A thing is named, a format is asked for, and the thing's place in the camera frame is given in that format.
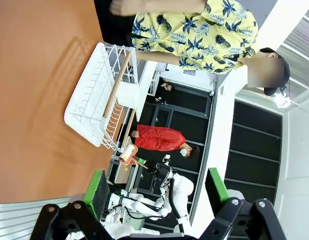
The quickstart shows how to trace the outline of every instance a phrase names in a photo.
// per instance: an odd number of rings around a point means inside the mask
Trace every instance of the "white wire dish rack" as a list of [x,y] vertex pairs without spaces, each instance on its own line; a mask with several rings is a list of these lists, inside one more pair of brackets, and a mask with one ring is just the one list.
[[138,104],[135,49],[100,42],[73,91],[64,121],[96,147],[120,151],[114,137],[123,108],[136,109]]

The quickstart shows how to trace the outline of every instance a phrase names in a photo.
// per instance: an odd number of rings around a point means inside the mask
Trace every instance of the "face mask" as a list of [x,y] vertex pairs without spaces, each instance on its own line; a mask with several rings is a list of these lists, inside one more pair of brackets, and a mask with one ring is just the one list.
[[181,149],[180,150],[180,153],[183,157],[186,157],[187,156],[187,150],[186,149]]

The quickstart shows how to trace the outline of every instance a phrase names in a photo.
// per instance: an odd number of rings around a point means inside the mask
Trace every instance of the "pineapple print shirt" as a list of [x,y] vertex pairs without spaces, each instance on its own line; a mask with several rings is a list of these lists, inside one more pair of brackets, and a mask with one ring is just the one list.
[[179,56],[184,70],[225,74],[238,68],[238,58],[256,52],[258,26],[252,13],[234,0],[208,0],[198,13],[137,14],[132,33],[140,51]]

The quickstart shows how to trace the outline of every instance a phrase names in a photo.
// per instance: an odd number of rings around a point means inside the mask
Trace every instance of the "baseball cap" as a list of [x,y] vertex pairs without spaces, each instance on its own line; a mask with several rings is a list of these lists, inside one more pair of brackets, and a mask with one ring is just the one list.
[[[281,79],[278,80],[278,82],[279,82],[280,86],[282,86],[282,87],[285,86],[290,79],[290,68],[289,68],[287,61],[280,54],[278,54],[276,51],[272,50],[269,47],[260,49],[260,52],[262,52],[262,53],[275,53],[275,54],[278,55],[278,58],[282,59],[282,61],[283,61],[283,75],[282,75]],[[263,92],[264,92],[264,95],[266,95],[266,96],[272,96],[276,93],[277,90],[278,90],[277,87],[265,87],[263,89]]]

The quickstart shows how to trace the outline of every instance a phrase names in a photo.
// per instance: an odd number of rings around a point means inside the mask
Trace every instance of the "wooden table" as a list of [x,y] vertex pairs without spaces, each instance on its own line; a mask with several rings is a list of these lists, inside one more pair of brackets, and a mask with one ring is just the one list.
[[63,119],[100,41],[92,0],[0,0],[0,203],[82,193],[108,167]]

